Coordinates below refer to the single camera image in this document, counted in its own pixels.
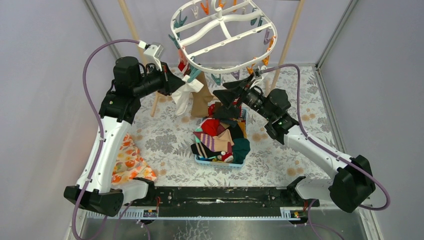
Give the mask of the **tan brown sock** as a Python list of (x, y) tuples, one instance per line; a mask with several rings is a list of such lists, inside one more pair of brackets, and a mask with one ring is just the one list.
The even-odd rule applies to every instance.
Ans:
[(203, 118), (208, 116), (209, 102), (214, 99), (214, 96), (210, 92), (204, 72), (201, 72), (196, 79), (203, 84), (203, 87), (199, 92), (192, 93), (193, 103), (190, 114), (194, 118)]

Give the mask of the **purple striped sock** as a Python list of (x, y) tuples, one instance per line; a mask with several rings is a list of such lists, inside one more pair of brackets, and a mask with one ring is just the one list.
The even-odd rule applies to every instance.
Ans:
[(212, 136), (210, 136), (210, 135), (208, 135), (208, 134), (206, 134), (204, 132), (200, 132), (200, 131), (195, 131), (195, 132), (193, 132), (193, 134), (210, 151), (212, 151), (212, 152), (218, 152), (218, 153), (221, 152), (221, 150), (219, 150), (219, 149), (216, 148), (216, 146), (215, 146), (215, 139)]

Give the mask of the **red white striped sock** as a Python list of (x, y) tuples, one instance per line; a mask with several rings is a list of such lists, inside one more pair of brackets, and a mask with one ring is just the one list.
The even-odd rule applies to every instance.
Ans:
[(188, 62), (187, 59), (180, 59), (180, 62), (178, 64), (178, 69), (180, 70), (181, 73), (185, 74), (187, 71), (190, 70), (190, 64)]

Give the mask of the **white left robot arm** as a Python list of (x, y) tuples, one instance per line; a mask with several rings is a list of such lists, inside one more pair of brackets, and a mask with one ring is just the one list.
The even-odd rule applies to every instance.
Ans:
[(137, 58), (116, 60), (112, 85), (99, 110), (99, 129), (83, 173), (75, 185), (66, 186), (63, 196), (79, 209), (114, 217), (122, 205), (138, 200), (148, 206), (155, 200), (151, 180), (137, 177), (112, 185), (113, 170), (124, 137), (141, 107), (141, 98), (158, 92), (170, 96), (187, 83), (174, 75), (165, 62), (142, 66)]

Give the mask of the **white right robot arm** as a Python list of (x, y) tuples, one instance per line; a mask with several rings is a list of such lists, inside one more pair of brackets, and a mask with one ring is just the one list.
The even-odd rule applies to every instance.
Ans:
[(213, 91), (222, 104), (219, 111), (234, 117), (238, 106), (247, 105), (267, 120), (264, 128), (271, 139), (298, 151), (329, 176), (328, 180), (302, 177), (287, 191), (287, 201), (299, 206), (309, 199), (326, 200), (344, 212), (356, 210), (376, 190), (369, 160), (362, 155), (352, 157), (312, 138), (288, 113), (291, 103), (285, 90), (275, 88), (265, 96), (260, 87), (250, 87), (248, 82), (247, 78), (228, 82), (224, 89)]

